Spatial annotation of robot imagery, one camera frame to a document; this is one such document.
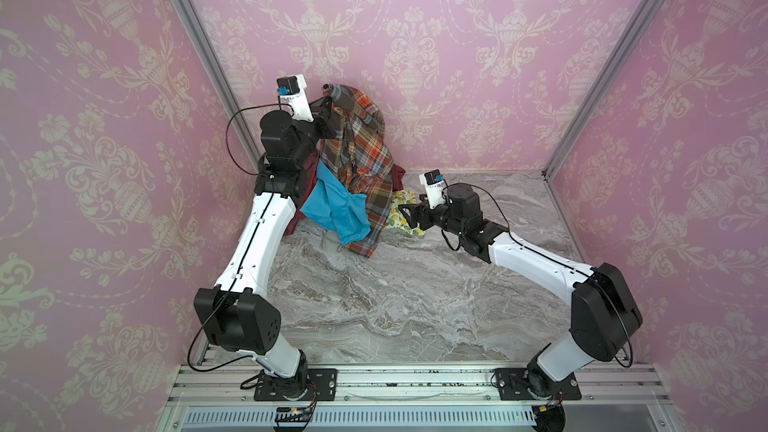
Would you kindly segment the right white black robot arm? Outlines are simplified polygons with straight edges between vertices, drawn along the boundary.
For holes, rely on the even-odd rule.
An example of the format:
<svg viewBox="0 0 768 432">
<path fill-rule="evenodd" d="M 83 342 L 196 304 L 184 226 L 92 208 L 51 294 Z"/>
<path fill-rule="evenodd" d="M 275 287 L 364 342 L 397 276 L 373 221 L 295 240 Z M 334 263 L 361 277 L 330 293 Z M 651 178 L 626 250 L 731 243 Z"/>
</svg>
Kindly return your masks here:
<svg viewBox="0 0 768 432">
<path fill-rule="evenodd" d="M 418 202 L 399 206 L 411 228 L 440 230 L 449 247 L 486 263 L 509 269 L 546 289 L 570 309 L 570 326 L 527 364 L 522 383 L 540 399 L 558 400 L 570 376 L 594 362 L 616 362 L 629 369 L 636 362 L 633 335 L 643 317 L 621 270 L 609 263 L 577 262 L 523 239 L 508 219 L 494 222 L 483 214 L 484 188 L 446 184 L 432 171 L 424 177 Z"/>
</svg>

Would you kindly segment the red plaid cloth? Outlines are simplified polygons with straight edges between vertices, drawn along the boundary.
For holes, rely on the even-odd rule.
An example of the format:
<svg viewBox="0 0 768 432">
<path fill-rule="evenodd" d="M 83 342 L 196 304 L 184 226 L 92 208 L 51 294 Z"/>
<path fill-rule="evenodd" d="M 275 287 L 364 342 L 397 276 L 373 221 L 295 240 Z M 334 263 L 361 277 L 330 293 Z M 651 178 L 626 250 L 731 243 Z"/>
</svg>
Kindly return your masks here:
<svg viewBox="0 0 768 432">
<path fill-rule="evenodd" d="M 322 161 L 350 193 L 365 196 L 370 223 L 367 235 L 346 248 L 369 258 L 387 223 L 393 196 L 394 159 L 385 144 L 384 115 L 368 94 L 355 87 L 326 84 L 323 94 L 331 100 L 339 123 L 336 136 L 324 141 Z"/>
</svg>

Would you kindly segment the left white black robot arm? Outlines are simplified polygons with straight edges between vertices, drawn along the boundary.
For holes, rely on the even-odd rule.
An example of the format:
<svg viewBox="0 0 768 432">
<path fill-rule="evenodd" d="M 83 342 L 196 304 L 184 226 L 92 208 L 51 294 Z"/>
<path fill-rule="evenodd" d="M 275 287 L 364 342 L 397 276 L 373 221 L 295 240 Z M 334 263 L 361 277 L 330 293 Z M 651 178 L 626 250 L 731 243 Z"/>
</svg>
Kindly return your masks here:
<svg viewBox="0 0 768 432">
<path fill-rule="evenodd" d="M 264 152 L 258 160 L 252 207 L 238 244 L 215 284 L 193 300 L 198 335 L 237 359 L 262 368 L 242 387 L 257 400 L 310 400 L 306 355 L 281 332 L 281 314 L 267 299 L 280 242 L 310 190 L 306 169 L 323 139 L 334 137 L 332 101 L 320 98 L 301 113 L 286 101 L 270 104 L 260 120 Z"/>
</svg>

